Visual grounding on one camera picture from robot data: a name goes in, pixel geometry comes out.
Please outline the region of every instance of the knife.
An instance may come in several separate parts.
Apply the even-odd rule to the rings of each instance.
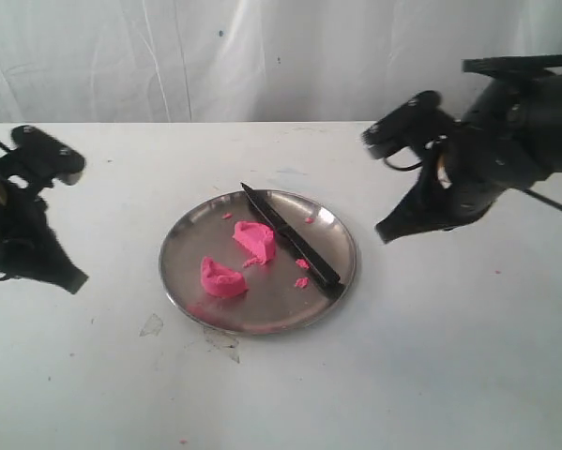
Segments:
[[[326,262],[291,225],[285,222],[284,218],[270,206],[262,194],[247,186],[245,183],[241,183],[241,186],[248,200],[268,223],[270,228],[275,233],[284,237],[303,259],[308,262],[311,272],[314,274],[314,279],[322,284],[324,288],[336,286],[341,277],[328,265],[328,262]]]

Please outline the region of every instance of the white curtain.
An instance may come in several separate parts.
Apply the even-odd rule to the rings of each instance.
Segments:
[[[562,0],[0,0],[0,122],[374,120],[461,60],[562,53]]]

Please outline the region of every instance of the stainless steel plate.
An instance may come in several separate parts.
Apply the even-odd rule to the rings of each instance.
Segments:
[[[238,220],[261,221],[249,208],[245,194],[235,192],[209,200],[182,217],[170,230],[159,255],[159,270],[172,302],[194,320],[231,333],[265,335],[306,326],[334,308],[356,273],[356,244],[345,226],[312,200],[277,190],[260,191],[270,204],[339,273],[344,289],[332,296],[318,289],[294,287],[308,274],[286,248],[265,266],[243,268],[251,255],[233,239]],[[223,219],[231,213],[233,216]],[[306,223],[312,218],[313,223]],[[244,294],[218,299],[200,282],[204,256],[240,271],[249,286]]]

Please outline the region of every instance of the knife handle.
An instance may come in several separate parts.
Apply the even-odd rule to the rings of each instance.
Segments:
[[[339,283],[341,277],[328,265],[325,259],[308,244],[303,237],[293,229],[284,230],[284,236],[289,239],[294,247],[308,262],[310,269],[327,287]]]

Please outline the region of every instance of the table surface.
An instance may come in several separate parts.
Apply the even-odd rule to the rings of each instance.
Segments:
[[[562,449],[562,215],[512,192],[385,246],[373,226],[416,174],[372,161],[367,125],[41,126],[88,159],[45,198],[90,279],[0,284],[0,449]],[[240,181],[355,237],[356,284],[318,324],[235,339],[167,299],[165,234]],[[562,175],[538,190],[562,201]]]

